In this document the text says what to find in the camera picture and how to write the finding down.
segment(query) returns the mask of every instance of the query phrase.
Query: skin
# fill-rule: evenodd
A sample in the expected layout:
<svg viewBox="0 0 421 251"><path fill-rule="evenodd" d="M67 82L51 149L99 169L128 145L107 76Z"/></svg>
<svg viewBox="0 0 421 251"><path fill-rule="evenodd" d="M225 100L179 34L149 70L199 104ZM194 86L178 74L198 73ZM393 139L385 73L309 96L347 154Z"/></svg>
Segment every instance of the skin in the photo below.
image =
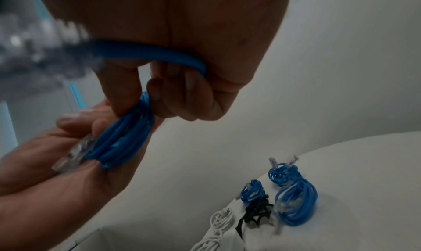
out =
<svg viewBox="0 0 421 251"><path fill-rule="evenodd" d="M275 36L288 0L43 0L52 15L82 23L98 39L169 47L202 59L196 70L153 62L147 84L162 118L217 120L231 107ZM137 67L148 61L108 61L97 73L113 110L139 100Z"/></svg>
<svg viewBox="0 0 421 251"><path fill-rule="evenodd" d="M104 104L20 145L0 162L0 250L48 250L93 217L132 179L147 144L129 162L103 170L87 161L69 174L52 165L86 134L99 136L117 117Z"/></svg>

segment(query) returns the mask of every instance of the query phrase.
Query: round table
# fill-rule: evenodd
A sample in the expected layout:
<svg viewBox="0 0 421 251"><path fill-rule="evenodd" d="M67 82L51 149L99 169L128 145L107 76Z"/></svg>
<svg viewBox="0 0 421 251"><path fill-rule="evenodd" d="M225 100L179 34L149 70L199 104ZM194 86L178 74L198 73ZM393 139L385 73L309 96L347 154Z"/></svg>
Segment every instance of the round table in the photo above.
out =
<svg viewBox="0 0 421 251"><path fill-rule="evenodd" d="M267 220L259 228L243 225L247 250L421 250L421 132L335 144L301 155L295 165L318 191L312 218L282 226L280 234ZM267 174L258 180L274 203L279 187ZM233 200L228 208L234 230L245 205Z"/></svg>

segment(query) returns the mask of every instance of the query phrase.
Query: person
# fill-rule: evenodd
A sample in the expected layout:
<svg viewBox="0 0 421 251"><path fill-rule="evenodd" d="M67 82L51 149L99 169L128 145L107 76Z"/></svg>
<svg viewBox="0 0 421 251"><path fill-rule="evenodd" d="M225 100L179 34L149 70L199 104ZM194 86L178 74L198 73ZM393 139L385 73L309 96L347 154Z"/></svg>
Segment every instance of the person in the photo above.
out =
<svg viewBox="0 0 421 251"><path fill-rule="evenodd" d="M146 89L163 119L217 120L252 79L275 36L288 0L43 0L51 14L82 23L98 39L160 45L208 67L110 60L97 73L106 100L64 116L0 162L0 250L47 250L70 236L130 182L149 140L129 162L102 170L87 161L57 175L51 166L85 135L98 137L139 100L137 67L150 63Z"/></svg>

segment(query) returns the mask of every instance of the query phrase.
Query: coiled white cable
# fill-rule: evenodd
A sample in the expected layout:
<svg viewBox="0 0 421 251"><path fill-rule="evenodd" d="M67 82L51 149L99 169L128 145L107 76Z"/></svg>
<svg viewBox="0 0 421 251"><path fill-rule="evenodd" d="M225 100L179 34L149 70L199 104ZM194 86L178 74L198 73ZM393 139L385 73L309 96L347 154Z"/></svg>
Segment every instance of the coiled white cable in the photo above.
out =
<svg viewBox="0 0 421 251"><path fill-rule="evenodd" d="M190 251L218 251L221 244L222 231L217 230L211 237L201 240L195 244Z"/></svg>
<svg viewBox="0 0 421 251"><path fill-rule="evenodd" d="M229 208L223 208L221 211L215 212L210 217L210 226L214 232L221 230L222 233L228 231L228 229L234 223L234 213Z"/></svg>

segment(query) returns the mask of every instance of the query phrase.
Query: blue cable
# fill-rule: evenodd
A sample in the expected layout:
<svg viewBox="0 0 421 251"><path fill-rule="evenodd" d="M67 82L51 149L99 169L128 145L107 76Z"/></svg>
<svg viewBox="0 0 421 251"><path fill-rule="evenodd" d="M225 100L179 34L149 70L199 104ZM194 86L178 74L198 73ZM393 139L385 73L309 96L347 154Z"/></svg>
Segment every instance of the blue cable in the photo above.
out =
<svg viewBox="0 0 421 251"><path fill-rule="evenodd" d="M286 205L282 212L278 212L279 218L290 226L304 224L314 212L317 196L316 188L309 181L304 178L295 179L291 186L281 189L275 196L275 205L278 200Z"/></svg>
<svg viewBox="0 0 421 251"><path fill-rule="evenodd" d="M196 68L206 74L206 65L190 55L164 47L117 41L94 41L97 55L103 58L144 59L164 61ZM101 134L86 160L97 160L105 169L130 160L148 138L154 123L149 96L143 92L132 111L122 116Z"/></svg>
<svg viewBox="0 0 421 251"><path fill-rule="evenodd" d="M280 187L288 185L297 178L301 178L298 167L293 165L287 167L286 163L279 163L278 168L271 168L268 172L269 179Z"/></svg>
<svg viewBox="0 0 421 251"><path fill-rule="evenodd" d="M250 189L247 188L246 184L243 190L241 190L241 201L243 201L245 204L249 204L251 201L266 195L260 181L251 180L249 186Z"/></svg>

